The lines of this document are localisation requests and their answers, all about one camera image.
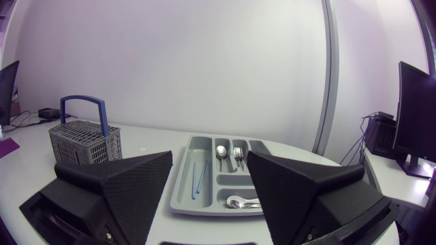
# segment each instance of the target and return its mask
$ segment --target gray plastic cutlery tray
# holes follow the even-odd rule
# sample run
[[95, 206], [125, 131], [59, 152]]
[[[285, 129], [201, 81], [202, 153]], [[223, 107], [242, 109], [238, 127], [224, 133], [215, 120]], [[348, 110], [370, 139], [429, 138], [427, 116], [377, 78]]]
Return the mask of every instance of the gray plastic cutlery tray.
[[[218, 159], [217, 146], [224, 146], [228, 155]], [[240, 161], [234, 158], [233, 147], [243, 149], [244, 171]], [[261, 208], [236, 209], [228, 207], [229, 196], [238, 195], [245, 199], [257, 198], [256, 191], [247, 169], [247, 153], [254, 151], [270, 154], [260, 140], [241, 140], [220, 137], [191, 136], [178, 171], [176, 184], [171, 196], [170, 208], [173, 212], [205, 216], [252, 216], [263, 214]], [[196, 166], [195, 190], [204, 167], [204, 178], [200, 193], [192, 199], [193, 166]]]

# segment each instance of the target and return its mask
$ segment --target desk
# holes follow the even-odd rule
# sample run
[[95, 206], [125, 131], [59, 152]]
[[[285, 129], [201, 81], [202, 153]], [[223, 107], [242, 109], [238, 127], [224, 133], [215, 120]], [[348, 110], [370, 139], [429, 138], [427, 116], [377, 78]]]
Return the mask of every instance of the desk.
[[[56, 178], [48, 130], [58, 122], [22, 128], [8, 133], [21, 147], [0, 159], [0, 216], [18, 244], [43, 244], [18, 207]], [[171, 150], [173, 167], [163, 190], [147, 244], [162, 241], [190, 244], [272, 244], [263, 216], [206, 217], [175, 214], [170, 199], [183, 153], [192, 134], [124, 125], [121, 128], [123, 157], [135, 157]], [[323, 165], [337, 165], [319, 155], [285, 144], [264, 141], [271, 154]], [[379, 238], [378, 244], [399, 244], [395, 224]]]
[[429, 200], [425, 195], [429, 180], [408, 176], [395, 160], [376, 156], [368, 148], [364, 150], [363, 164], [369, 182], [383, 195], [402, 206], [424, 210]]

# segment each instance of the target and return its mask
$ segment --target spoon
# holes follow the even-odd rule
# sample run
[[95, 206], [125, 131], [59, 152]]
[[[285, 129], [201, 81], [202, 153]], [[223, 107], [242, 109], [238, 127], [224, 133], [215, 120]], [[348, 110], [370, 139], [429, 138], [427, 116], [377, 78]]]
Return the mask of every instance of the spoon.
[[244, 199], [236, 195], [227, 198], [227, 205], [231, 208], [261, 208], [258, 198]]
[[219, 171], [223, 171], [223, 160], [227, 157], [227, 149], [225, 149], [224, 146], [218, 146], [217, 147], [217, 158], [220, 159], [221, 167], [219, 168]]

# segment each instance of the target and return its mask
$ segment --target monitor stand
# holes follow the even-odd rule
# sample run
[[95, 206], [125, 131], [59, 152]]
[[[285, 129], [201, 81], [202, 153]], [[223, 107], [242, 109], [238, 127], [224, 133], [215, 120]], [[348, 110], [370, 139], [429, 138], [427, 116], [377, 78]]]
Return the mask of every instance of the monitor stand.
[[431, 178], [433, 175], [433, 168], [431, 166], [429, 166], [429, 170], [425, 170], [425, 168], [418, 164], [418, 157], [412, 155], [410, 156], [410, 161], [397, 160], [396, 163], [400, 165], [408, 176]]

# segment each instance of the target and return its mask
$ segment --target blue chopstick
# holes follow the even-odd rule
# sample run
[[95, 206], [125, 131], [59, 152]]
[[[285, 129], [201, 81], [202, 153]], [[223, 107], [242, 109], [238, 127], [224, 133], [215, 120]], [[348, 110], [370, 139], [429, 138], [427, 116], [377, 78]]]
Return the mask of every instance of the blue chopstick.
[[200, 189], [202, 188], [203, 177], [204, 177], [204, 172], [206, 171], [207, 163], [208, 163], [208, 161], [206, 161], [206, 163], [204, 164], [202, 175], [200, 176], [200, 181], [199, 181], [198, 186], [197, 186], [197, 193], [200, 193]]
[[193, 163], [192, 168], [192, 199], [196, 198], [196, 163]]

